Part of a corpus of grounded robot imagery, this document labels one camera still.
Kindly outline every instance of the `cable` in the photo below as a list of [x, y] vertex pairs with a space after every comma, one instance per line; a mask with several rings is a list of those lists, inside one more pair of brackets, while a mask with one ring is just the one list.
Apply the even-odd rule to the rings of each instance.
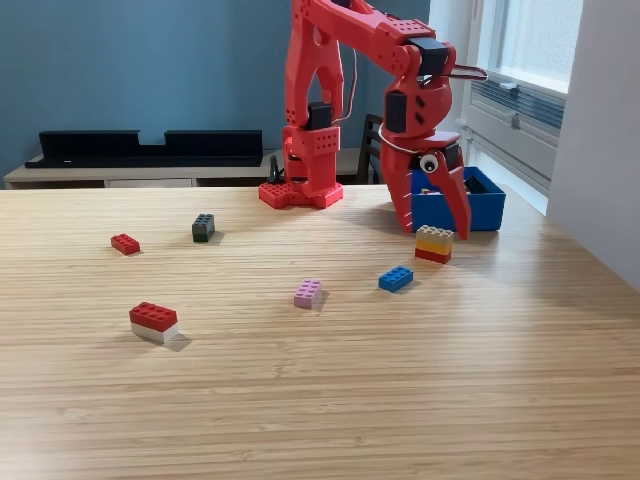
[[378, 135], [380, 136], [380, 140], [382, 140], [384, 143], [386, 143], [390, 147], [395, 148], [399, 152], [408, 153], [409, 155], [418, 155], [418, 154], [420, 154], [420, 152], [417, 152], [415, 150], [409, 150], [407, 148], [399, 147], [396, 144], [391, 143], [391, 141], [389, 141], [386, 138], [384, 138], [384, 135], [382, 134], [382, 127], [383, 126], [384, 126], [384, 123], [382, 125], [380, 125], [380, 128], [378, 129]]
[[347, 107], [347, 114], [344, 117], [338, 118], [336, 121], [334, 121], [333, 122], [334, 124], [348, 119], [351, 116], [351, 112], [353, 111], [353, 99], [356, 95], [356, 85], [358, 84], [358, 52], [356, 52], [355, 48], [353, 48], [352, 50], [353, 50], [353, 80], [351, 81], [351, 93], [349, 94], [349, 106]]

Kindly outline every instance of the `stacked lego bricks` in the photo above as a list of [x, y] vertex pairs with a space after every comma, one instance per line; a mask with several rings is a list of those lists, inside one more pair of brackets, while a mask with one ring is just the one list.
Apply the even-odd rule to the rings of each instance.
[[167, 343], [178, 333], [178, 316], [173, 310], [143, 302], [129, 312], [131, 331], [158, 343]]
[[453, 232], [424, 226], [416, 232], [416, 257], [423, 260], [442, 263], [451, 260], [453, 250]]

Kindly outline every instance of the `red robotic arm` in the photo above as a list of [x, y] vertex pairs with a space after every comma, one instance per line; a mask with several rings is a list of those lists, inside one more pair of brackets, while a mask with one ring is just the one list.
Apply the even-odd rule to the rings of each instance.
[[[458, 234], [466, 238], [471, 213], [459, 135], [436, 132], [435, 127], [451, 109], [449, 77], [484, 79], [486, 74], [457, 66], [455, 49], [436, 41], [435, 31], [424, 23], [399, 20], [364, 0], [292, 0], [292, 6], [286, 72], [288, 125], [283, 131], [286, 184], [263, 185], [260, 197], [275, 208], [287, 204], [327, 207], [342, 198], [342, 187], [335, 181], [340, 149], [336, 123], [343, 108], [338, 43], [342, 42], [395, 76], [385, 93], [380, 163], [402, 227], [412, 229], [410, 169], [419, 169], [440, 189]], [[454, 75], [454, 68], [474, 75]], [[316, 74], [322, 102], [308, 104]]]

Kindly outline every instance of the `pink lego brick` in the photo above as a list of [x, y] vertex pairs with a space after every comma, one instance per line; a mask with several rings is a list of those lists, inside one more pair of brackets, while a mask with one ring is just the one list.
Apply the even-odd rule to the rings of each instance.
[[311, 308], [320, 296], [322, 282], [315, 278], [305, 278], [293, 297], [293, 304], [298, 308]]

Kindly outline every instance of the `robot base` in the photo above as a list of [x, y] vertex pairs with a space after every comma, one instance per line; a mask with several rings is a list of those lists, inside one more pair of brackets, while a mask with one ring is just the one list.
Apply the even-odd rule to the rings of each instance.
[[284, 208], [289, 205], [312, 205], [316, 208], [324, 209], [330, 207], [338, 200], [342, 200], [344, 197], [344, 189], [342, 188], [342, 185], [336, 183], [328, 192], [313, 198], [307, 198], [299, 192], [292, 191], [290, 183], [283, 183], [279, 185], [263, 183], [260, 185], [259, 194], [260, 200], [275, 209]]

